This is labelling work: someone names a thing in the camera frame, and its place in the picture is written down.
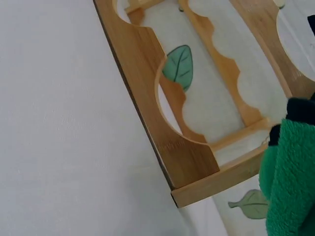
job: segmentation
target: wavy wooden cutout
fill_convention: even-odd
[[[129,3],[130,3],[130,6],[133,6],[133,5],[139,6],[138,0],[129,0]],[[133,23],[131,13],[129,13],[128,16],[130,18],[130,21]],[[223,60],[224,59],[229,60],[228,62],[230,62],[230,65],[234,68],[237,68],[234,60],[225,58],[223,56],[222,56],[222,58],[223,58]],[[184,106],[184,103],[186,100],[186,95],[185,95],[182,87],[178,83],[175,83],[175,82],[172,82],[172,81],[169,81],[168,79],[166,79],[163,74],[161,74],[159,83],[160,83],[160,85],[163,89],[163,92],[165,94],[165,97],[166,97],[166,99],[167,99],[167,101],[171,107],[171,110],[174,114],[174,117],[175,117],[181,131],[182,131],[182,134],[186,138],[194,140],[196,142],[207,143],[207,140],[206,140],[204,135],[198,134],[198,133],[192,131],[184,121],[183,106]],[[257,130],[269,130],[271,128],[271,124],[270,124],[268,118],[262,118],[260,116],[260,113],[258,114],[257,118],[260,118],[260,120],[247,126],[246,128],[241,129],[239,131],[236,131],[234,133],[231,133],[231,134],[227,135],[226,137],[222,138],[221,140],[218,140],[214,143],[209,143],[212,151],[218,151],[218,150],[220,150],[220,149],[222,149],[228,145],[231,145],[234,142],[237,142],[237,141],[245,138],[246,136],[255,133]]]
[[[157,87],[166,55],[153,30],[123,21],[115,10],[116,1],[94,2],[134,105],[164,163],[171,188],[180,188],[218,172],[209,145],[177,133],[160,110]]]
[[[315,82],[304,76],[286,55],[277,32],[279,8],[273,0],[230,0],[252,31],[273,67],[287,97],[310,97]]]
[[[221,74],[222,79],[224,80],[225,85],[229,90],[237,109],[239,110],[245,126],[253,125],[254,123],[262,120],[263,117],[260,111],[245,103],[239,94],[237,81],[240,75],[240,70],[236,65],[235,60],[223,56],[214,47],[212,35],[215,29],[211,21],[207,17],[194,13],[189,7],[188,0],[179,0],[179,4],[200,36],[216,67],[218,68],[219,73]]]

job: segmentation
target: dark fabric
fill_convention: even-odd
[[[309,16],[309,17],[307,18],[307,20],[309,21],[309,24],[310,24],[310,26],[311,26],[311,29],[312,29],[312,31],[313,31],[313,33],[314,33],[314,35],[315,35],[315,15]]]
[[[315,102],[300,98],[290,98],[287,103],[286,119],[315,125]]]
[[[280,124],[275,125],[274,127],[271,128],[270,133],[269,133],[269,146],[276,146],[278,145],[280,137]]]

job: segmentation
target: white wall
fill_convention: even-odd
[[[91,0],[0,1],[0,235],[193,235]]]

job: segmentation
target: leaf print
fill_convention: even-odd
[[[260,190],[253,189],[248,191],[239,202],[229,202],[228,206],[240,207],[249,219],[264,219],[267,216],[269,203]]]
[[[179,46],[167,55],[163,74],[170,81],[179,83],[183,90],[187,91],[193,75],[192,54],[188,45]]]

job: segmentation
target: wooden edge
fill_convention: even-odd
[[[263,119],[260,111],[257,108],[249,106],[239,94],[237,81],[240,75],[240,70],[235,60],[223,56],[214,47],[212,34],[215,29],[211,21],[207,17],[194,13],[189,7],[188,0],[179,0],[179,4],[183,8],[218,68],[218,71],[239,110],[245,126],[250,126]]]
[[[266,144],[262,145],[223,165],[219,172],[173,190],[172,197],[177,207],[188,206],[257,175],[266,148]]]
[[[145,13],[142,7],[135,9],[127,14],[133,25],[140,26],[144,20]]]
[[[311,97],[315,82],[292,63],[280,42],[277,31],[279,8],[273,0],[230,0],[252,31],[274,69],[287,97]]]
[[[163,73],[161,73],[161,77],[159,80],[159,84],[161,85],[165,97],[170,105],[170,108],[174,114],[174,117],[180,127],[182,134],[191,140],[200,143],[207,143],[205,136],[202,134],[198,134],[193,132],[185,123],[183,118],[183,105],[186,100],[186,95],[183,91],[182,86],[179,83],[173,82],[165,78]]]
[[[238,11],[240,16],[243,18],[244,22],[247,24],[247,26],[251,30],[252,34],[256,38],[257,42],[259,43],[266,58],[269,60],[269,63],[271,65],[271,67],[273,68],[273,70],[274,70],[274,72],[275,72],[275,74],[279,80],[279,83],[280,83],[280,85],[284,91],[284,94],[286,95],[286,97],[292,97],[292,92],[289,88],[289,85],[287,84],[287,81],[286,81],[276,59],[274,58],[273,54],[271,53],[271,51],[270,51],[268,45],[266,44],[263,36],[260,35],[259,30],[256,29],[256,27],[251,23],[250,17],[246,13],[245,8],[237,0],[230,0],[230,2],[232,3],[233,7]]]
[[[164,0],[140,0],[139,4],[133,4],[130,5],[129,7],[125,8],[125,12],[127,14],[129,14],[130,12],[136,10],[137,8],[142,7],[144,10],[148,9],[154,5],[157,5],[161,2],[163,2]]]
[[[117,15],[117,1],[94,3],[135,108],[171,180],[171,188],[186,186],[219,171],[209,145],[176,132],[161,112],[158,81],[166,55],[154,31],[123,21]]]
[[[221,140],[217,142],[210,143],[209,145],[212,151],[216,152],[226,146],[231,145],[232,143],[235,143],[251,134],[254,134],[258,130],[270,130],[271,126],[272,124],[270,123],[269,118],[263,118],[262,120],[248,127],[245,127],[244,129],[234,132],[228,136],[225,136],[224,138],[222,138]]]

